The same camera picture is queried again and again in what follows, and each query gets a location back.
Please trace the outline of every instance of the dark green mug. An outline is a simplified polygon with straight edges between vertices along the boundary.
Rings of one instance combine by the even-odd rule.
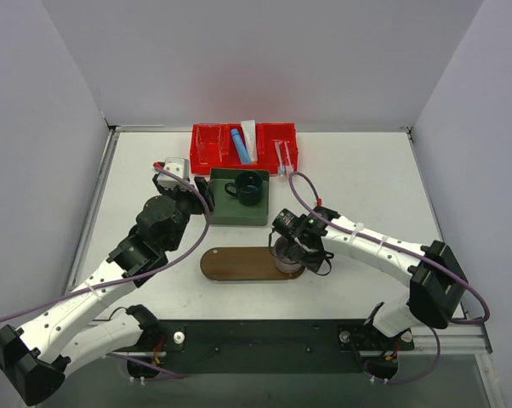
[[[235,183],[227,183],[224,189],[243,206],[255,206],[262,201],[264,181],[258,173],[248,170],[239,173]]]

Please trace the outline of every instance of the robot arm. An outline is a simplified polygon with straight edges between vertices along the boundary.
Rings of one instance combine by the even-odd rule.
[[[188,161],[167,159],[160,164],[189,181]],[[58,302],[17,329],[9,325],[0,329],[0,369],[26,404],[47,399],[66,376],[88,362],[136,344],[151,349],[164,334],[159,321],[143,306],[128,308],[125,314],[84,330],[101,312],[150,277],[101,285],[166,265],[166,252],[179,247],[190,216],[204,212],[197,197],[175,179],[156,174],[153,181],[161,195],[144,204],[128,236],[76,289],[90,288],[90,292]],[[197,178],[196,185],[213,208],[206,182]]]
[[[407,287],[409,291],[394,302],[377,305],[368,319],[367,323],[386,337],[397,336],[422,324],[439,329],[448,326],[464,288],[423,261],[389,249],[382,242],[393,242],[395,246],[430,258],[467,281],[446,244],[434,241],[430,246],[421,246],[401,241],[366,229],[362,223],[354,223],[325,207],[317,207],[315,211],[328,221],[353,231],[352,234],[340,232],[311,215],[298,218],[285,208],[273,222],[274,230],[288,241],[283,256],[316,272],[332,254],[344,255],[381,270]],[[357,236],[361,232],[380,243]]]

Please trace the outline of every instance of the red plastic bin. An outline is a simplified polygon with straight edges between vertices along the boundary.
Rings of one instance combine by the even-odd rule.
[[[191,132],[190,163],[193,174],[209,175],[212,167],[269,170],[278,174],[279,159],[275,142],[287,142],[293,168],[298,170],[298,142],[293,123],[257,123],[256,145],[258,162],[241,164],[231,138],[231,129],[237,129],[243,137],[239,123],[196,124]],[[286,162],[284,144],[281,144],[282,162]]]

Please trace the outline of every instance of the blue marker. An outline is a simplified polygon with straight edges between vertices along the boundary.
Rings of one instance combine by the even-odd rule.
[[[239,160],[241,160],[241,164],[253,164],[253,161],[250,160],[250,156],[248,155],[247,148],[245,144],[242,142],[241,135],[237,129],[231,129],[231,137],[233,138],[233,143],[236,146],[237,154],[239,155]]]

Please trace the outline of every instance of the wooden board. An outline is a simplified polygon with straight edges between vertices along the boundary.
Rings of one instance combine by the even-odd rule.
[[[304,272],[302,268],[290,275],[282,273],[267,246],[212,248],[203,254],[200,265],[211,281],[288,281]]]

